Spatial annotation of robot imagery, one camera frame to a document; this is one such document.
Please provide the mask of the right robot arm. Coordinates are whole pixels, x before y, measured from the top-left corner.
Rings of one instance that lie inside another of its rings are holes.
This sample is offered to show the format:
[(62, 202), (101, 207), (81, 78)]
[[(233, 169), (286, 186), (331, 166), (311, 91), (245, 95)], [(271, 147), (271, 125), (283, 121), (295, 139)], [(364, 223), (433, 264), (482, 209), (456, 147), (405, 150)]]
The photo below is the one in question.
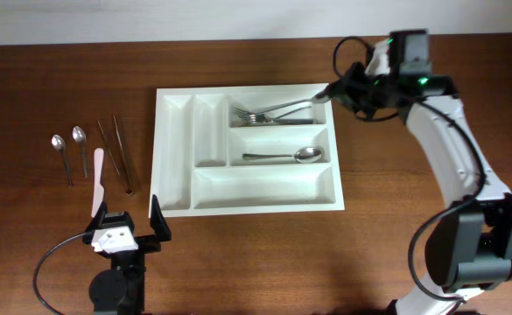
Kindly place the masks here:
[(367, 123), (378, 111), (417, 139), (445, 202), (417, 229), (427, 271), (388, 306), (390, 314), (460, 314), (471, 298), (512, 281), (512, 192), (494, 173), (467, 124), (451, 77), (435, 74), (425, 29), (366, 44), (366, 59), (320, 93)]

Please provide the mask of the metal tweezers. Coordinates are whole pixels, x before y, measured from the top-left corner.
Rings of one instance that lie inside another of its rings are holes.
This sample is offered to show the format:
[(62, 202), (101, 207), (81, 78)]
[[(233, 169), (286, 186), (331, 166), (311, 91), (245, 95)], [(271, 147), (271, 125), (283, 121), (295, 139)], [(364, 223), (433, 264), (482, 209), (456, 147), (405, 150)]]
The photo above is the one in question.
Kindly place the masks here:
[(116, 149), (118, 152), (118, 157), (120, 162), (116, 161), (116, 157), (113, 151), (113, 146), (110, 144), (108, 135), (106, 134), (105, 129), (102, 127), (102, 122), (100, 120), (97, 120), (97, 127), (100, 132), (102, 142), (104, 145), (105, 150), (107, 151), (109, 155), (109, 161), (111, 162), (116, 175), (120, 181), (120, 183), (123, 186), (123, 191), (127, 196), (134, 196), (135, 195), (135, 187), (133, 183), (133, 179), (130, 172), (130, 163), (129, 159), (126, 154), (126, 149), (124, 145), (124, 139), (122, 134), (122, 128), (120, 127), (120, 123), (118, 122), (116, 115), (113, 114), (112, 116), (112, 123), (113, 123), (113, 129), (116, 136)]

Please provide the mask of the fork black handle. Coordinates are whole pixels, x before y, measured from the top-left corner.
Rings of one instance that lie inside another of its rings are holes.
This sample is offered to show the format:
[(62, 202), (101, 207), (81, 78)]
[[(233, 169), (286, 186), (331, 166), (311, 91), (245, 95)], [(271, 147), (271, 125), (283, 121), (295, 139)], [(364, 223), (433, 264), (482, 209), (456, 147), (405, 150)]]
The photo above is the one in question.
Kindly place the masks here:
[(271, 117), (271, 118), (285, 118), (287, 116), (291, 116), (295, 113), (298, 113), (300, 111), (304, 111), (304, 110), (308, 110), (308, 109), (311, 109), (312, 108), (312, 105), (309, 105), (309, 106), (304, 106), (304, 107), (301, 107), (301, 108), (297, 108), (297, 109), (294, 109), (292, 111), (289, 111), (289, 112), (286, 112), (282, 115), (279, 115), (279, 116), (275, 116), (275, 117)]

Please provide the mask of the large spoon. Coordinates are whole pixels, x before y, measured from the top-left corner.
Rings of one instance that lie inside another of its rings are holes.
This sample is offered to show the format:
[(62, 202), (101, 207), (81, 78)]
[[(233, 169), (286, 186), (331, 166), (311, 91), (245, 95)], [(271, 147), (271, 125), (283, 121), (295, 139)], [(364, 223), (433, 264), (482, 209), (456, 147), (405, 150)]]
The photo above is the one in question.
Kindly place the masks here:
[(258, 110), (254, 111), (254, 114), (256, 114), (256, 115), (263, 114), (263, 113), (274, 111), (276, 109), (283, 109), (283, 108), (287, 108), (287, 107), (290, 107), (290, 106), (293, 106), (293, 105), (297, 105), (297, 104), (300, 104), (300, 103), (319, 104), (319, 103), (329, 102), (330, 100), (331, 100), (331, 98), (328, 97), (328, 96), (322, 96), (322, 97), (313, 96), (310, 99), (303, 99), (303, 100), (298, 100), (298, 101), (290, 101), (290, 102), (286, 102), (286, 103), (283, 103), (283, 104), (269, 106), (269, 107), (266, 107), (266, 108), (259, 108)]
[(253, 154), (243, 153), (242, 159), (246, 161), (254, 161), (261, 159), (272, 159), (272, 158), (291, 158), (300, 164), (310, 164), (317, 162), (323, 157), (321, 149), (316, 147), (303, 147), (297, 150), (293, 154)]

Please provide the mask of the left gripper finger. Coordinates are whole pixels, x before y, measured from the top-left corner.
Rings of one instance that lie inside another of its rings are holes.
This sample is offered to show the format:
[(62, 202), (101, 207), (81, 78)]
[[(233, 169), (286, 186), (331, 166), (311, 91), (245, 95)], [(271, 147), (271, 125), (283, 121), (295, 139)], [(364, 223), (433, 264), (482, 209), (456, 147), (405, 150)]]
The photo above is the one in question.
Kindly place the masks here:
[(105, 202), (102, 202), (99, 205), (99, 207), (96, 211), (96, 214), (94, 215), (92, 220), (89, 222), (88, 226), (86, 227), (85, 232), (86, 233), (94, 232), (96, 229), (100, 229), (102, 227), (102, 221), (103, 221), (107, 211), (108, 211), (108, 205)]
[(156, 194), (151, 195), (150, 226), (159, 242), (168, 242), (172, 239), (172, 232), (161, 212)]

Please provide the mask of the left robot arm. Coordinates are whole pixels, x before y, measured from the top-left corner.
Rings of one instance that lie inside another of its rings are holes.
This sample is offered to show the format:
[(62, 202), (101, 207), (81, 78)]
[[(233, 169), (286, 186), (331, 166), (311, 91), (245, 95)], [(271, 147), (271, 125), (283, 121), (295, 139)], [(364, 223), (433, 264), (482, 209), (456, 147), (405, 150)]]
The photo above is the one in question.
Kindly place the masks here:
[(161, 250), (172, 232), (161, 213), (158, 197), (151, 196), (152, 234), (135, 236), (128, 212), (109, 213), (102, 202), (85, 229), (83, 242), (110, 260), (110, 268), (98, 273), (88, 289), (95, 314), (141, 314), (144, 312), (145, 256)]

